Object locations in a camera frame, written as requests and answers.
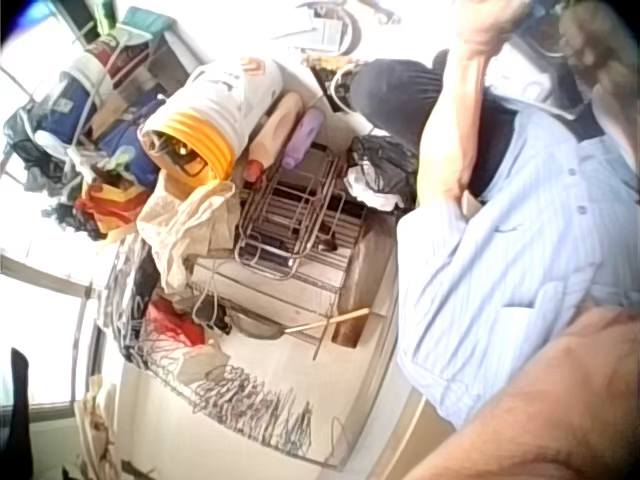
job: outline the white bottle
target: white bottle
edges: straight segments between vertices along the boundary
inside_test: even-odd
[[[295,128],[304,105],[300,95],[287,93],[260,133],[249,145],[249,162],[244,172],[245,180],[255,182],[264,170],[275,163]]]

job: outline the bucket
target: bucket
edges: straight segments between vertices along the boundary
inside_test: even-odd
[[[227,180],[249,134],[281,90],[282,75],[273,60],[245,57],[203,65],[149,117],[143,144],[160,168],[194,188]],[[197,155],[177,161],[176,152],[149,140],[158,133]]]

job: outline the pink bottle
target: pink bottle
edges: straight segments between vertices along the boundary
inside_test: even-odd
[[[267,123],[249,145],[249,162],[244,171],[245,180],[255,182],[266,168],[275,163],[302,112],[302,108],[302,98],[297,93],[287,93],[280,100]]]
[[[304,159],[324,120],[324,112],[319,108],[314,107],[307,110],[284,150],[284,157],[282,157],[284,168],[288,170],[296,168],[296,165]]]

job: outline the purple bottle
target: purple bottle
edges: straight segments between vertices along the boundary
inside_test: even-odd
[[[282,157],[284,168],[294,169],[304,159],[324,120],[324,112],[319,108],[313,107],[307,110],[284,150]]]

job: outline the light blue striped shirt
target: light blue striped shirt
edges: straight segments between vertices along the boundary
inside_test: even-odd
[[[587,296],[640,307],[637,177],[607,137],[578,143],[526,110],[487,202],[419,207],[398,226],[398,361],[462,426]]]

